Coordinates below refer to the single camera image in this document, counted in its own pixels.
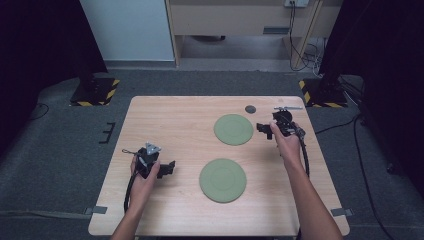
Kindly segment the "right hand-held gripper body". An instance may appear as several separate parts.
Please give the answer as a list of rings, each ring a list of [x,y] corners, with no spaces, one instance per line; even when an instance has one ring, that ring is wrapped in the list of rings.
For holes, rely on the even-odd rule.
[[[296,125],[296,123],[293,121],[292,114],[287,110],[286,107],[275,107],[273,119],[285,137],[296,135],[299,138],[303,138],[305,136],[305,131]]]

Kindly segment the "grey tape piece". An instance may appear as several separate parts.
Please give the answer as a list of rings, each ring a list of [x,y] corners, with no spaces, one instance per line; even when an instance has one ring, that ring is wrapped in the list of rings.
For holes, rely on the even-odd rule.
[[[337,216],[350,217],[354,215],[354,212],[350,208],[336,208],[336,209],[331,209],[331,214],[334,217],[337,217]]]
[[[84,210],[85,215],[92,215],[92,214],[105,214],[107,212],[107,207],[104,206],[93,206],[93,207],[87,207]]]

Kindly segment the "person's right hand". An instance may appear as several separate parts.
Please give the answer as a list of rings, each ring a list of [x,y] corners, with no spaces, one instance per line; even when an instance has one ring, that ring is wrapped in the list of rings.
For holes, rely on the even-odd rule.
[[[285,137],[275,122],[270,123],[270,128],[275,136],[277,147],[284,164],[287,166],[300,166],[300,141],[296,135]]]

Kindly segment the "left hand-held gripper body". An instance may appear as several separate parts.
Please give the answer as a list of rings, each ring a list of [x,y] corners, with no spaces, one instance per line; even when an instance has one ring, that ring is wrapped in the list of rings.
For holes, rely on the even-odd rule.
[[[159,158],[159,152],[161,148],[152,143],[147,142],[144,147],[139,149],[135,156],[137,157],[137,162],[135,165],[135,170],[146,179]]]

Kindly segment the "beige wooden cabinet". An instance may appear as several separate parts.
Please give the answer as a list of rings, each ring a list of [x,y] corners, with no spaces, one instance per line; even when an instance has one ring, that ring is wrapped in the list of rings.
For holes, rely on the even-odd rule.
[[[287,8],[285,0],[165,0],[175,60],[185,36],[281,35],[298,67],[311,38],[330,36],[344,0],[309,0]]]

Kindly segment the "green round plate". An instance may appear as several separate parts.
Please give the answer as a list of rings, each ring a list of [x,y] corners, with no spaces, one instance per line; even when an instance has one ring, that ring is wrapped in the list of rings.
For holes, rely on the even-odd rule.
[[[226,114],[215,122],[214,134],[224,144],[243,145],[252,138],[253,126],[244,116]]]
[[[214,159],[200,172],[199,185],[203,194],[217,203],[230,203],[245,191],[247,177],[243,168],[231,159]]]

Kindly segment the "black yellow-striped stand base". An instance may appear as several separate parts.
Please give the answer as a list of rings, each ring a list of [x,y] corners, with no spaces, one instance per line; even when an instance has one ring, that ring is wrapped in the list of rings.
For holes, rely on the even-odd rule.
[[[338,82],[309,78],[299,82],[306,107],[341,108],[347,106],[344,90]]]
[[[108,105],[115,94],[119,80],[95,78],[93,84],[80,83],[70,98],[71,106]]]

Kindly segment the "black curtain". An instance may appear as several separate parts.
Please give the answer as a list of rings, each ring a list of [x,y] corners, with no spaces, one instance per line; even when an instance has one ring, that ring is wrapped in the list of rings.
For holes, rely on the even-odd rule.
[[[105,70],[80,0],[0,0],[0,156],[44,88],[78,77],[96,93]]]
[[[424,0],[343,0],[320,72],[364,80],[374,136],[424,198]]]

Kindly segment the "white panel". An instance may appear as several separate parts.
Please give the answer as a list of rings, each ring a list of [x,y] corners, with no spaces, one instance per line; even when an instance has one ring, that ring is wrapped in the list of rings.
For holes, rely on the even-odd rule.
[[[165,0],[80,0],[106,61],[173,61]]]

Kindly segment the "person's left hand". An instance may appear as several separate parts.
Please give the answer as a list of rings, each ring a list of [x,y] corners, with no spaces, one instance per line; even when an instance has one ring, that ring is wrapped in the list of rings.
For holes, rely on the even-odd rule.
[[[130,192],[129,211],[143,212],[153,191],[159,169],[160,161],[156,161],[147,178],[143,178],[139,173],[135,174]]]

